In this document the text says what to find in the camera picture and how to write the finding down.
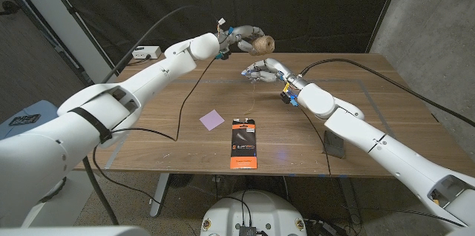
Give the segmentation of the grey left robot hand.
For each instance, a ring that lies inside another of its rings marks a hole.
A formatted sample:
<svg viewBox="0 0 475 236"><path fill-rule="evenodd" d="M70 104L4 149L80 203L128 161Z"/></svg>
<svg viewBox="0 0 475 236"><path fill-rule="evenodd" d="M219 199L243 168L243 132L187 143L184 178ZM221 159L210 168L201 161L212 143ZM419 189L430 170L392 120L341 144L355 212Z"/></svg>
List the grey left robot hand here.
<svg viewBox="0 0 475 236"><path fill-rule="evenodd" d="M228 53L229 46L236 43L242 51L251 55L258 55L256 48L251 43L245 41L245 38L257 39L265 36L265 33L259 27L243 25L235 28L230 27L228 30L219 28L215 35L220 44L219 53Z"/></svg>

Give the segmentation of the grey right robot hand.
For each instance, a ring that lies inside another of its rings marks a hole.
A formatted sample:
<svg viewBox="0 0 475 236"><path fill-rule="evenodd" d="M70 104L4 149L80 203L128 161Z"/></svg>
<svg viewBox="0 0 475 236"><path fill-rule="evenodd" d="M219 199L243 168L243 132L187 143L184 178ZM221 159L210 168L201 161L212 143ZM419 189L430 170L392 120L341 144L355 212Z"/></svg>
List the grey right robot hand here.
<svg viewBox="0 0 475 236"><path fill-rule="evenodd" d="M295 75L288 67L276 59L267 58L252 63L241 74L252 82L276 82L278 80L290 84L297 90L302 90L309 83Z"/></svg>

